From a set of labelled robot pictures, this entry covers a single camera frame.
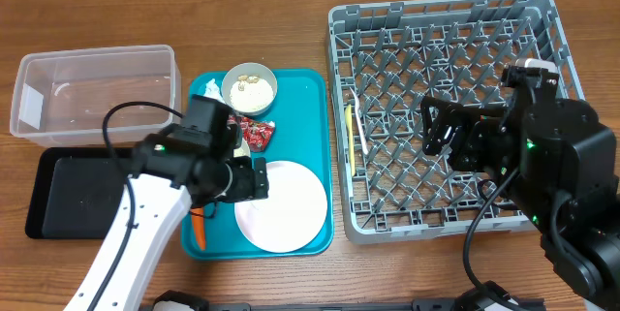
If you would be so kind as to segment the pink round plate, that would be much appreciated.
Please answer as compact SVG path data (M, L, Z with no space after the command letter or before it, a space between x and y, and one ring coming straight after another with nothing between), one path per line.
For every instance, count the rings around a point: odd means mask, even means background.
M312 171L291 161L266 164L267 198L234 205L236 223L254 246L289 253L310 243L327 216L326 190Z

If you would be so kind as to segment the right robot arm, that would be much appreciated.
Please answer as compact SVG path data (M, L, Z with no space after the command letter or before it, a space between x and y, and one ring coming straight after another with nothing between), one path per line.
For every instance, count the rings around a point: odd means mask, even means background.
M619 307L616 137L584 101L514 97L478 109L422 100L423 151L450 149L455 171L486 172L541 233L541 247L577 294Z

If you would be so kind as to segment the orange carrot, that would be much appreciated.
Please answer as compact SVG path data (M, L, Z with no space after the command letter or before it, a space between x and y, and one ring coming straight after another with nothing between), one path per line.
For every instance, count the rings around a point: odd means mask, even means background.
M190 210L192 227L198 247L204 251L206 249L206 235L204 224L204 210L202 207L192 208Z

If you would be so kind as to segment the yellow plastic spoon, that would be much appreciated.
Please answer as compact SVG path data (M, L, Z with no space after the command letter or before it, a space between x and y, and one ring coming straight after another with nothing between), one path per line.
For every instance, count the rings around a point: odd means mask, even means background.
M355 176L357 174L357 171L356 171L356 160L355 160L355 139L354 139L354 130L353 130L353 107L351 105L347 105L345 107L344 114L345 114L345 125L347 129L348 154L349 154L351 176Z

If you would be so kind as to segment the green bowl with nuts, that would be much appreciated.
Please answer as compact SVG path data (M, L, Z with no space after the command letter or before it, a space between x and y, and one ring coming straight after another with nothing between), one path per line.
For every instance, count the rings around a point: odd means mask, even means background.
M234 157L250 157L251 150L246 140L241 141L241 145L233 151Z

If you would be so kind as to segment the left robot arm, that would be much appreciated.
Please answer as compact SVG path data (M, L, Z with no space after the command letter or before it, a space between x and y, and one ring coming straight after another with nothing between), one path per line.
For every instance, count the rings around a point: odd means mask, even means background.
M171 235L196 207L263 200L266 161L233 155L186 136L150 134L139 142L114 220L70 310L136 310Z

